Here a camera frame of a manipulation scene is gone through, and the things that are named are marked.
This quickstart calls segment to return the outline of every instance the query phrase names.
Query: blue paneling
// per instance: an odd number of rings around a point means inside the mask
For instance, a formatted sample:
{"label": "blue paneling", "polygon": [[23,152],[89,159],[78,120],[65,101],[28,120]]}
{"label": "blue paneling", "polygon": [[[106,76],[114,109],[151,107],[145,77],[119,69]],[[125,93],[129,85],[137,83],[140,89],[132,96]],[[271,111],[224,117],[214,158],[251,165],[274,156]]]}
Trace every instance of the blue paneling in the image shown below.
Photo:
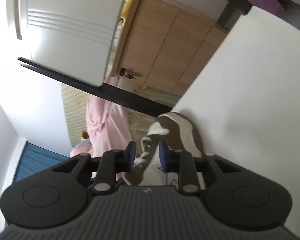
{"label": "blue paneling", "polygon": [[69,157],[27,143],[20,157],[14,181],[24,179],[59,162],[65,161],[68,158]]}

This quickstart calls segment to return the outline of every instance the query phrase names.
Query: white logo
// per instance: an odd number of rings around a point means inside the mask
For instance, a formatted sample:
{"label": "white logo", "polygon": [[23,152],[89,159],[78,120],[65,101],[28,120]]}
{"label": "white logo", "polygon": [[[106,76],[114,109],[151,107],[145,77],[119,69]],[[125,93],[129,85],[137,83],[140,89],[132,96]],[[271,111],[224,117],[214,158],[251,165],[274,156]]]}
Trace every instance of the white logo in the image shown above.
{"label": "white logo", "polygon": [[144,189],[144,190],[143,190],[144,193],[148,193],[148,192],[150,192],[150,191],[152,191],[152,189],[150,189],[150,188],[148,188],[148,187],[147,187],[147,189]]}

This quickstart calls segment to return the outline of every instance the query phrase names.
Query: shoe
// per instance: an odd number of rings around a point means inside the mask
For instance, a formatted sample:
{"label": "shoe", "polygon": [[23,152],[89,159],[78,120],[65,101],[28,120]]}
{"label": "shoe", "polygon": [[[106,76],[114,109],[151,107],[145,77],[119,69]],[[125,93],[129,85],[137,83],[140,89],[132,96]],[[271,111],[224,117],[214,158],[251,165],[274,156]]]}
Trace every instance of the shoe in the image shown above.
{"label": "shoe", "polygon": [[[172,150],[188,151],[195,157],[203,156],[203,144],[197,128],[179,113],[159,115],[150,126],[147,136],[141,139],[142,154],[135,159],[131,173],[124,173],[122,178],[128,185],[178,187],[176,173],[164,173],[159,159],[159,142],[164,140]],[[204,182],[198,175],[201,188]]]}

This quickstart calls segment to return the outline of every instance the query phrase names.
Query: cabinet door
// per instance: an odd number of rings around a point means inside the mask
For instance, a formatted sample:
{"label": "cabinet door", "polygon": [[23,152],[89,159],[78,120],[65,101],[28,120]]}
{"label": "cabinet door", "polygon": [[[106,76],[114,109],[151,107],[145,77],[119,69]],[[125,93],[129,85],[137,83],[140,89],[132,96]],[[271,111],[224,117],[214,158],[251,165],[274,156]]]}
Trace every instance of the cabinet door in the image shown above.
{"label": "cabinet door", "polygon": [[171,92],[213,24],[208,17],[180,9],[146,85]]}
{"label": "cabinet door", "polygon": [[179,8],[160,0],[141,0],[125,43],[120,68],[144,83]]}
{"label": "cabinet door", "polygon": [[172,93],[183,95],[194,79],[199,75],[204,66],[208,63],[215,51],[226,37],[226,33],[216,27],[212,27],[202,42],[197,53],[184,71],[178,83],[173,88]]}

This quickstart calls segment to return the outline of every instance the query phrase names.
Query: metal handle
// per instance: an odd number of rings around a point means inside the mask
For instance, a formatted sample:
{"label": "metal handle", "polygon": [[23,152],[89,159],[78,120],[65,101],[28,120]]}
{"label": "metal handle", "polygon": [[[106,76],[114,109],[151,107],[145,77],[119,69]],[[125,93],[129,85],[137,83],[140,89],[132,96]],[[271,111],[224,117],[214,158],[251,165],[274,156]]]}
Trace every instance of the metal handle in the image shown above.
{"label": "metal handle", "polygon": [[22,40],[21,31],[20,31],[20,0],[13,0],[14,8],[14,25],[16,28],[16,35],[18,40]]}

